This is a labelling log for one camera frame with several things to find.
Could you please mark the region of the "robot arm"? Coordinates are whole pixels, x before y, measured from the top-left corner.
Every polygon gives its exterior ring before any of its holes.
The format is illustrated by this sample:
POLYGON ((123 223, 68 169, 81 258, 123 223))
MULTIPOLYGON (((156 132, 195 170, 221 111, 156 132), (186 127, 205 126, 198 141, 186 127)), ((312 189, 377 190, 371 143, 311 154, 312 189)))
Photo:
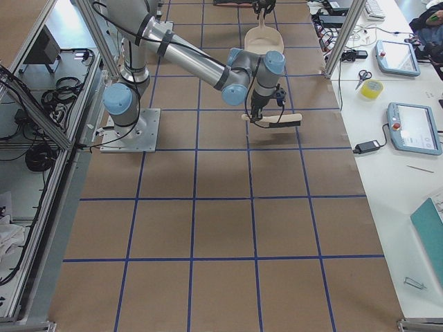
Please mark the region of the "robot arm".
POLYGON ((92 8, 131 46, 150 50, 205 81, 221 92, 226 104, 244 105, 243 120, 263 129, 299 125, 302 117, 297 114, 262 113, 270 100, 284 107, 287 95, 279 83, 286 65, 282 37, 266 27, 263 18, 247 32, 244 47, 232 48, 227 62, 221 63, 160 24, 149 1, 94 1, 92 8))

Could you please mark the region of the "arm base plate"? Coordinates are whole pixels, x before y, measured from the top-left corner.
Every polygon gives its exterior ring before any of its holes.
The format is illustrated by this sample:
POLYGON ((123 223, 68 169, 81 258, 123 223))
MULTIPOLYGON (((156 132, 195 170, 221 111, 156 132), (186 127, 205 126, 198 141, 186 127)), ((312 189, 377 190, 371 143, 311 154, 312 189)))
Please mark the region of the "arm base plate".
POLYGON ((131 130, 131 127, 116 127, 111 116, 108 116, 107 126, 114 128, 104 132, 103 145, 99 146, 100 151, 104 153, 155 152, 160 118, 160 109, 142 108, 135 128, 121 138, 131 130))

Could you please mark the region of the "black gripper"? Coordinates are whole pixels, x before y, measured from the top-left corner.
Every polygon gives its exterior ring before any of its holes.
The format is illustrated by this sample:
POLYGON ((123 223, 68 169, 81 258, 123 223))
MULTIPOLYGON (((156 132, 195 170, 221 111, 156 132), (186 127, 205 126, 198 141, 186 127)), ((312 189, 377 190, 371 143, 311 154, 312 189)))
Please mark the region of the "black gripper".
POLYGON ((255 14, 270 14, 275 8, 276 0, 253 0, 252 7, 255 14))
POLYGON ((262 112, 263 108, 269 103, 269 101, 273 98, 273 94, 271 95, 261 95, 256 90, 253 91, 251 97, 251 120, 261 120, 263 118, 262 112))

